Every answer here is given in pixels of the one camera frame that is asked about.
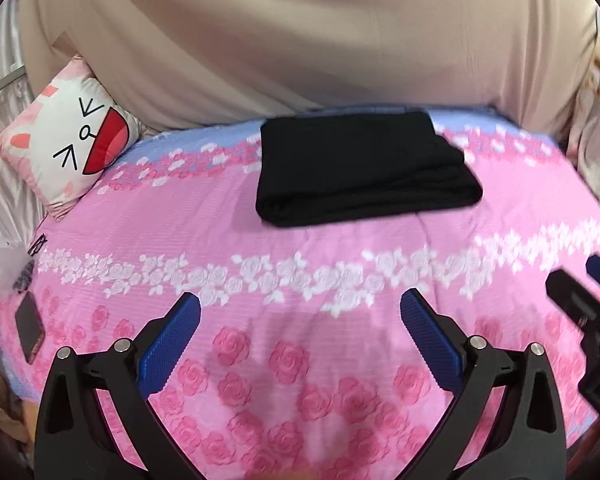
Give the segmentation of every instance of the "bed sheet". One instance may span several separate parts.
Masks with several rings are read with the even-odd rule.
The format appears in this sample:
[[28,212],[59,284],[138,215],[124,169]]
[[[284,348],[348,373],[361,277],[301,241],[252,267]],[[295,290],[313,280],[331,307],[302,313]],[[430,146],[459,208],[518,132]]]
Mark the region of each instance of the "bed sheet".
[[560,265],[599,291],[584,264],[600,253],[600,207],[547,139],[480,112],[431,114],[484,187],[475,207],[278,230],[254,211],[259,122],[139,142],[70,215],[40,226],[48,243],[31,290],[46,339],[33,365],[18,344],[18,298],[0,304],[14,384],[38,400],[59,346],[106,349],[189,290],[202,321],[150,402],[200,471],[229,479],[311,465],[326,479],[393,479],[450,401],[400,322],[400,295],[417,286],[467,334],[545,345],[573,443],[594,413],[577,392],[578,331],[544,280]]

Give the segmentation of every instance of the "folded black garment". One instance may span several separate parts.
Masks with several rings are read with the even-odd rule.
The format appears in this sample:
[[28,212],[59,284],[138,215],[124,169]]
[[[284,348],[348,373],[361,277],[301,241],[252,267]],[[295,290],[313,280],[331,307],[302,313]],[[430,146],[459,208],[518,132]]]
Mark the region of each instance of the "folded black garment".
[[260,217],[278,227],[471,206],[482,187],[428,114],[265,122]]

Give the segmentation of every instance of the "smartphone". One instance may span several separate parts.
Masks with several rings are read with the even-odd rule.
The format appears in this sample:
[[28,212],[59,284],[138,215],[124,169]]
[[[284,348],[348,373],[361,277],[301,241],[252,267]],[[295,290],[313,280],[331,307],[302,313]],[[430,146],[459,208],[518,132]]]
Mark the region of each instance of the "smartphone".
[[45,340],[45,328],[36,306],[36,298],[31,291],[27,291],[16,311],[16,327],[22,353],[27,363],[31,364]]

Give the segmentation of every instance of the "cartoon face pillow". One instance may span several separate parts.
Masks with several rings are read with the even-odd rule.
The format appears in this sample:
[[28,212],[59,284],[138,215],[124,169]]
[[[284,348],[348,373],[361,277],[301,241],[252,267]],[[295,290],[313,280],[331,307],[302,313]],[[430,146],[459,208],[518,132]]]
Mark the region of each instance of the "cartoon face pillow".
[[0,156],[61,219],[143,129],[77,56],[0,134]]

